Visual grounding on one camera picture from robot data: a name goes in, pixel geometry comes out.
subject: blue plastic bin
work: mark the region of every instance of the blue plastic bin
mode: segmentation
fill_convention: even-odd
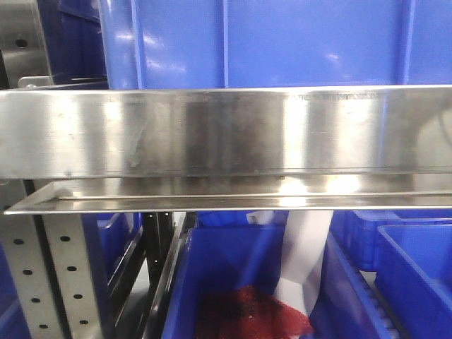
[[[452,210],[338,210],[331,232],[360,270],[379,267],[378,226],[452,223]]]
[[[162,338],[192,339],[198,301],[205,293],[254,284],[272,294],[280,274],[283,235],[284,227],[275,225],[192,229]],[[394,338],[333,238],[327,242],[311,322],[316,335],[305,338]]]
[[[385,226],[376,286],[412,339],[452,338],[452,225]]]
[[[104,251],[107,278],[113,275],[119,260],[124,255],[126,245],[135,237],[140,226],[140,213],[101,213],[97,215],[97,227]]]
[[[449,0],[100,0],[109,84],[451,83]]]
[[[0,245],[0,339],[29,339],[13,278]]]

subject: stainless steel shelf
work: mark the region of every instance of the stainless steel shelf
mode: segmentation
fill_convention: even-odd
[[[452,173],[452,86],[5,90],[0,179]]]
[[[5,214],[447,208],[451,185],[452,174],[77,179],[52,182]]]

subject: blue bin rim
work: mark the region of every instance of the blue bin rim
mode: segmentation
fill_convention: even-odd
[[[429,294],[433,295],[435,298],[439,298],[444,306],[447,308],[447,312],[452,315],[452,299],[447,296],[445,292],[439,289],[432,281],[432,279],[422,270],[422,268],[417,265],[417,263],[411,259],[410,256],[403,250],[403,248],[392,238],[392,236],[387,232],[388,230],[394,229],[425,229],[432,228],[435,230],[449,228],[452,230],[451,225],[385,225],[378,227],[378,232],[381,234],[384,240],[386,240],[399,254],[404,261],[410,265],[410,270],[414,271],[416,275],[421,277],[422,284],[427,287]]]
[[[392,220],[406,220],[407,222],[417,222],[417,221],[430,221],[430,222],[435,222],[435,221],[440,221],[440,220],[450,220],[451,224],[452,224],[452,217],[442,217],[442,218],[435,218],[435,217],[428,217],[428,218],[402,218],[399,217],[397,215],[397,211],[399,211],[400,209],[397,210],[353,210],[353,213],[355,213],[358,217],[360,217],[363,220],[366,221],[392,221]],[[432,210],[448,210],[448,208],[432,208]],[[369,218],[367,215],[365,215],[366,212],[382,212],[382,213],[386,213],[386,215],[382,215],[380,218]]]

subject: blue plastic crate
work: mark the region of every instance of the blue plastic crate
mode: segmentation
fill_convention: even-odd
[[[272,294],[283,235],[284,227],[275,225],[191,230],[162,338],[192,339],[198,301],[205,293],[253,284]],[[328,239],[320,297],[311,315],[316,335],[305,338],[394,338],[379,313],[334,239]]]
[[[115,89],[452,79],[449,0],[100,0],[100,9]]]
[[[335,211],[331,232],[360,270],[379,267],[378,226],[452,223],[452,210]]]
[[[104,251],[105,270],[110,278],[124,255],[126,245],[141,226],[140,213],[100,213],[97,226]]]
[[[11,338],[28,339],[31,337],[5,254],[0,246],[0,339]]]
[[[412,339],[452,336],[452,225],[384,226],[376,286]]]

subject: stainless steel bar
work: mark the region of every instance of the stainless steel bar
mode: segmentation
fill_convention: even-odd
[[[452,171],[450,85],[5,90],[0,120],[3,179]]]
[[[5,213],[449,206],[452,174],[299,174],[52,182]]]
[[[73,339],[110,339],[114,322],[95,215],[44,215]]]
[[[127,247],[124,257],[118,264],[114,275],[109,280],[109,299],[115,323],[122,314],[124,304],[132,290],[144,260],[145,240],[142,237],[142,230],[140,230],[136,238]]]
[[[142,339],[158,339],[162,335],[174,283],[173,277],[177,270],[179,255],[186,240],[184,236],[184,229],[187,226],[185,213],[175,221],[174,234],[171,236],[171,242],[165,252],[165,264],[162,267],[155,293],[152,294],[153,301],[149,308],[149,314],[147,317],[143,317],[145,327],[141,336]]]
[[[19,180],[0,183],[0,206],[26,195]],[[46,235],[31,215],[0,215],[0,240],[33,339],[70,339]]]

